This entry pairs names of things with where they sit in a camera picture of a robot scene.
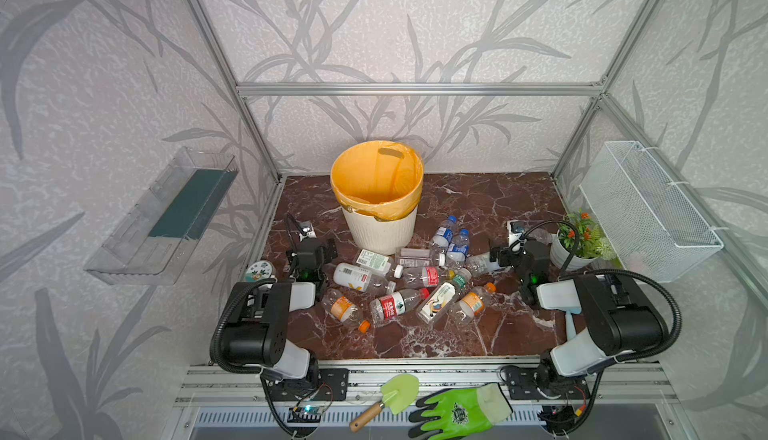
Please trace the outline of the green cap colourful label bottle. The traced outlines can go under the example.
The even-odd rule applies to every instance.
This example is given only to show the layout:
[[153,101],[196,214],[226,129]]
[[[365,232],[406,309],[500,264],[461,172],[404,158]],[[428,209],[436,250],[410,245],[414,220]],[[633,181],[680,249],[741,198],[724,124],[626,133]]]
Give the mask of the green cap colourful label bottle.
[[427,325],[441,319],[465,290],[471,275],[457,273],[453,278],[442,282],[417,308],[417,317]]

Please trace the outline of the green white label bottle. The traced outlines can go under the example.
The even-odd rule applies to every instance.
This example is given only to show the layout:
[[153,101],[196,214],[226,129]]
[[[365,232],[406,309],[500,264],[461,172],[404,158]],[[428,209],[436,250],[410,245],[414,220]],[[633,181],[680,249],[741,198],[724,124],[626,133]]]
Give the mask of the green white label bottle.
[[394,257],[372,250],[360,249],[354,262],[382,277],[399,279],[402,276],[403,266]]

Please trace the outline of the clear bottle white cap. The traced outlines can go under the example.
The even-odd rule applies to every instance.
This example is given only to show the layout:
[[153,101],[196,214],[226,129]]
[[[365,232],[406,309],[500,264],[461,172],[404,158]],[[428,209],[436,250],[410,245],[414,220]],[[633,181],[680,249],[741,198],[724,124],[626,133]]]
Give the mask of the clear bottle white cap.
[[468,257],[464,263],[464,268],[470,272],[473,278],[504,270],[504,267],[500,266],[497,260],[491,260],[490,252]]

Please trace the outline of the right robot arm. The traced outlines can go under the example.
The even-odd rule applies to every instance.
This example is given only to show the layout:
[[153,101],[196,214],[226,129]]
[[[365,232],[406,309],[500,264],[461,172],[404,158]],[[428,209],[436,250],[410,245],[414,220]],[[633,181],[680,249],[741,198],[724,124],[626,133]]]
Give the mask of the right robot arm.
[[526,234],[490,249],[490,262],[510,267],[521,280],[524,301],[549,310],[576,311],[583,331],[540,356],[534,369],[510,368],[512,380],[530,379],[545,397],[556,398],[591,374],[669,349],[682,331],[682,312],[658,282],[634,271],[600,269],[544,282],[543,244]]

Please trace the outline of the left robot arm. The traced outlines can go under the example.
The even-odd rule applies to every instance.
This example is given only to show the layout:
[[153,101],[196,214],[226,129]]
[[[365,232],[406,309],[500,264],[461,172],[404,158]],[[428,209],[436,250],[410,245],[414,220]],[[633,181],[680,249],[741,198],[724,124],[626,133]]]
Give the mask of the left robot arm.
[[289,316],[323,297],[324,268],[337,258],[337,247],[333,239],[305,236],[287,257],[288,278],[278,279],[272,263],[261,260],[233,286],[212,335],[210,359],[230,373],[258,373],[275,383],[315,387],[318,361],[288,339]]

